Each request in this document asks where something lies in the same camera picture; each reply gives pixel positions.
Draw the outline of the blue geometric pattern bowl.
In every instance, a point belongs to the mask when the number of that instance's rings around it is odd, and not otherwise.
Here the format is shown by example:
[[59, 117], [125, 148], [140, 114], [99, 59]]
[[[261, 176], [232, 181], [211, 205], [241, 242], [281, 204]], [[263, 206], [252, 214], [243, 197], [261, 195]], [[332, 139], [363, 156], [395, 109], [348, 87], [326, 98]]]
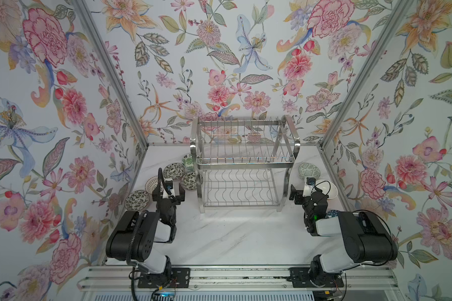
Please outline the blue geometric pattern bowl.
[[326, 217], [327, 218], [335, 218], [338, 216], [339, 211], [336, 209], [332, 209], [326, 212]]

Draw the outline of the green leaf pattern bowl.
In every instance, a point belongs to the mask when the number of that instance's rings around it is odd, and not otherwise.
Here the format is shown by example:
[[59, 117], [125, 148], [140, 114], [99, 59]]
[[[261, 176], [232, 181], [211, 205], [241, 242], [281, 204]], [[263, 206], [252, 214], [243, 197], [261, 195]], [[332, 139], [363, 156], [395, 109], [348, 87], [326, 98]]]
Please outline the green leaf pattern bowl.
[[191, 154], [186, 154], [182, 157], [182, 164], [187, 173], [191, 173], [195, 170], [194, 162]]

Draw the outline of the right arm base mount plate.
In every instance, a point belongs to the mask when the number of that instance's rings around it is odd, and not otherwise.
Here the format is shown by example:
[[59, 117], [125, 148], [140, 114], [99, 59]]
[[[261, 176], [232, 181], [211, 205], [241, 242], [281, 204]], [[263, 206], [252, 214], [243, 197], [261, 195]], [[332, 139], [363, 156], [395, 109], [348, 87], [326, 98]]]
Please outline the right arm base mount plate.
[[323, 270], [310, 271], [309, 267], [291, 267], [287, 281], [294, 288], [343, 288], [344, 281], [339, 273], [325, 273]]

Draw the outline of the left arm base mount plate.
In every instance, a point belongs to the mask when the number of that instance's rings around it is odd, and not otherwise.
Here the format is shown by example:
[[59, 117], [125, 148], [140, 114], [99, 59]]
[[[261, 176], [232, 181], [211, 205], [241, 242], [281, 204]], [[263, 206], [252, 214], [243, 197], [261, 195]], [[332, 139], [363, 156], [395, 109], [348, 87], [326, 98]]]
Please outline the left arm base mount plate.
[[138, 288], [188, 288], [190, 284], [190, 268], [166, 269], [161, 274], [142, 273], [139, 276]]

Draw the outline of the steel two-tier dish rack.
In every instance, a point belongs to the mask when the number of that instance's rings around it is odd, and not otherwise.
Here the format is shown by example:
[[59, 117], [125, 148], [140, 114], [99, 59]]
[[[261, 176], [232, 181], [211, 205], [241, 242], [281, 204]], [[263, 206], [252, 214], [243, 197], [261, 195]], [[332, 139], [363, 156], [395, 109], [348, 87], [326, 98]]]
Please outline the steel two-tier dish rack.
[[289, 115], [279, 119], [194, 119], [190, 154], [198, 206], [282, 211], [301, 142]]

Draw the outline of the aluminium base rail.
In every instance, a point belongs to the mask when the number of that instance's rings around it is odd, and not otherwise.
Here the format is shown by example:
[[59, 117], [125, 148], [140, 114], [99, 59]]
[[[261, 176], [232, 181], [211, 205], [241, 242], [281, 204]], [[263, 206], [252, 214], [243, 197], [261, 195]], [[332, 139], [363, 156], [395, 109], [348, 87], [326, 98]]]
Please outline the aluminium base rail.
[[[398, 281], [393, 272], [385, 267], [357, 267], [342, 273], [329, 285], [312, 285], [309, 280], [297, 281], [290, 275], [290, 265], [191, 265], [188, 268], [188, 287], [182, 288], [183, 280], [176, 277], [167, 290], [186, 292], [206, 291], [287, 291], [287, 290], [397, 290]], [[129, 292], [131, 269], [123, 265], [88, 268], [86, 276], [79, 280], [81, 292]]]

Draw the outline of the pale green patterned bowl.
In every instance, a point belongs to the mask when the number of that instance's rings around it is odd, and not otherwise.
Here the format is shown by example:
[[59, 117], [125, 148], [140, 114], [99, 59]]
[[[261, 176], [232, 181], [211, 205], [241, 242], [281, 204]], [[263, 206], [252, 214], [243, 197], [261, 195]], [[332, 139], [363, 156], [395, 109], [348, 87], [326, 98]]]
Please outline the pale green patterned bowl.
[[306, 180], [307, 178], [320, 179], [321, 177], [320, 169], [311, 163], [301, 163], [298, 166], [298, 173], [302, 180]]

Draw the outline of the dark floral bowl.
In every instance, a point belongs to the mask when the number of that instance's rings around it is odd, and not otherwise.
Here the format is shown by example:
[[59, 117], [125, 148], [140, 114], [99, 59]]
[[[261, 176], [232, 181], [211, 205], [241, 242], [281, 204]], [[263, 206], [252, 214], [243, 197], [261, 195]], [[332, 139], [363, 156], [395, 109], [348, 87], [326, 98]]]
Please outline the dark floral bowl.
[[186, 173], [180, 180], [184, 190], [194, 191], [197, 189], [197, 177], [195, 172]]

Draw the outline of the dark patterned bowl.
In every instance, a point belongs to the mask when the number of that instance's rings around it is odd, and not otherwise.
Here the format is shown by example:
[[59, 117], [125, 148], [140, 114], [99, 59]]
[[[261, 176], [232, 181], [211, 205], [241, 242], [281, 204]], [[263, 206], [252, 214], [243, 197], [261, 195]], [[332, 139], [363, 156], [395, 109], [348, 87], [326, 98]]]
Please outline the dark patterned bowl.
[[133, 191], [125, 200], [128, 211], [143, 211], [149, 204], [149, 194], [145, 190]]

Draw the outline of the dark speckled pattern bowl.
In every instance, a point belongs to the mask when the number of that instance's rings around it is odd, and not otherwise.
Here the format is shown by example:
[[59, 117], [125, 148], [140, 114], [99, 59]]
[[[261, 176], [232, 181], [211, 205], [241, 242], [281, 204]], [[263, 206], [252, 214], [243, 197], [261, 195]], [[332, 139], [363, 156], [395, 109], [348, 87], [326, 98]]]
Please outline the dark speckled pattern bowl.
[[163, 177], [173, 181], [180, 180], [185, 173], [185, 167], [182, 163], [171, 163], [163, 169]]

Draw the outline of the white lattice pattern bowl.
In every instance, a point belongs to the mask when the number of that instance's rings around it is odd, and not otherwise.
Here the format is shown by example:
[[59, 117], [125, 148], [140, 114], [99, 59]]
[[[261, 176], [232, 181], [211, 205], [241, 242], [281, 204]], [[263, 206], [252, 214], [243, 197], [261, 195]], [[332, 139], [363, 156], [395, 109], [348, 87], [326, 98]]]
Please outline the white lattice pattern bowl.
[[158, 177], [153, 176], [152, 178], [149, 178], [147, 180], [144, 186], [144, 190], [149, 194], [153, 194], [157, 186], [158, 186]]

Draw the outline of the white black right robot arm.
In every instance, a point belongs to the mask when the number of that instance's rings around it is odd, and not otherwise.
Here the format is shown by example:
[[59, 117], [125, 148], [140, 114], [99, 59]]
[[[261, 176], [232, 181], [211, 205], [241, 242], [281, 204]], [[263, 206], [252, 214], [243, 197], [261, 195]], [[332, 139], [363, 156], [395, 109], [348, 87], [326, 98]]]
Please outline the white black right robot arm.
[[316, 255], [308, 270], [292, 281], [310, 282], [314, 287], [339, 284], [342, 273], [361, 265], [383, 266], [398, 257], [398, 247], [392, 234], [380, 217], [368, 210], [339, 211], [328, 217], [328, 195], [313, 186], [298, 190], [291, 186], [290, 200], [304, 211], [303, 221], [313, 237], [334, 237], [339, 247]]

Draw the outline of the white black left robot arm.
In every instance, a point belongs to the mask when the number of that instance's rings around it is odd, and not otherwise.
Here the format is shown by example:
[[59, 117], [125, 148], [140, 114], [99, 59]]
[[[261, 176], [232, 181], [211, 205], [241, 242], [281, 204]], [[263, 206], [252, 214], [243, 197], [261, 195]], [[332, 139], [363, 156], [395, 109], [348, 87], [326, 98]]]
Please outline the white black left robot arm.
[[173, 180], [158, 183], [153, 193], [156, 211], [126, 211], [109, 237], [105, 254], [125, 262], [141, 278], [155, 285], [172, 279], [172, 264], [153, 248], [155, 243], [172, 243], [177, 232], [177, 206], [185, 200], [185, 190], [174, 192]]

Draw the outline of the plain white bowl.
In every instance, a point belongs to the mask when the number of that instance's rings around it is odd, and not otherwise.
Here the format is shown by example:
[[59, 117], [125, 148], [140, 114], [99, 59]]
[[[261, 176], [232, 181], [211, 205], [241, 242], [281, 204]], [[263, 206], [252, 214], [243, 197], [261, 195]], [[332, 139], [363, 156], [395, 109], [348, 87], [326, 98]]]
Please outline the plain white bowl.
[[338, 196], [338, 188], [329, 180], [319, 179], [316, 181], [315, 187], [327, 195], [328, 199], [334, 199]]

